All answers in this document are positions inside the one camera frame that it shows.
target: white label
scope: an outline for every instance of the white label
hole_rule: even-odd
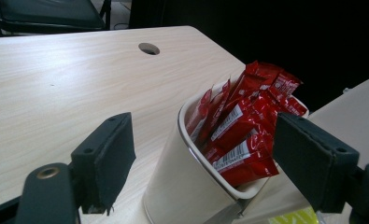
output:
[[[193,130],[190,139],[195,143],[196,138],[198,137],[199,132],[201,132],[201,128],[204,126],[204,123],[206,121],[206,118],[199,121],[198,125],[196,125],[195,129]]]
[[[222,124],[219,126],[219,128],[211,135],[211,140],[214,141],[216,138],[220,137],[223,133],[227,131],[229,127],[231,127],[238,118],[242,117],[243,113],[240,109],[239,105],[236,105],[231,111],[231,113],[228,115],[228,117],[222,122]]]
[[[248,144],[244,141],[239,146],[225,154],[218,161],[213,162],[213,167],[219,172],[220,170],[249,157],[250,153],[248,152]]]

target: yellow object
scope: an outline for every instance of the yellow object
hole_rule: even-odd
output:
[[[319,224],[312,207],[268,219],[269,224]]]

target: metal ring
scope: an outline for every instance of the metal ring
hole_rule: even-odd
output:
[[[38,172],[36,177],[38,179],[48,179],[51,178],[57,174],[59,174],[60,170],[57,167],[47,167],[43,169],[42,171]]]

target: table surface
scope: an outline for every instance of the table surface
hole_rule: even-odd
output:
[[[21,195],[35,168],[69,163],[105,119],[132,112],[137,159],[114,212],[81,220],[149,223],[142,195],[179,109],[244,68],[188,26],[0,38],[0,203]]]

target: grommet hole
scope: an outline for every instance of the grommet hole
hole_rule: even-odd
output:
[[[59,174],[60,170],[57,167],[48,167],[43,169],[42,171],[38,172],[36,177],[38,179],[48,179],[51,178],[57,174]]]
[[[141,49],[141,51],[149,55],[157,55],[160,53],[160,50],[158,49],[158,47],[150,43],[141,43],[138,45],[138,47]]]

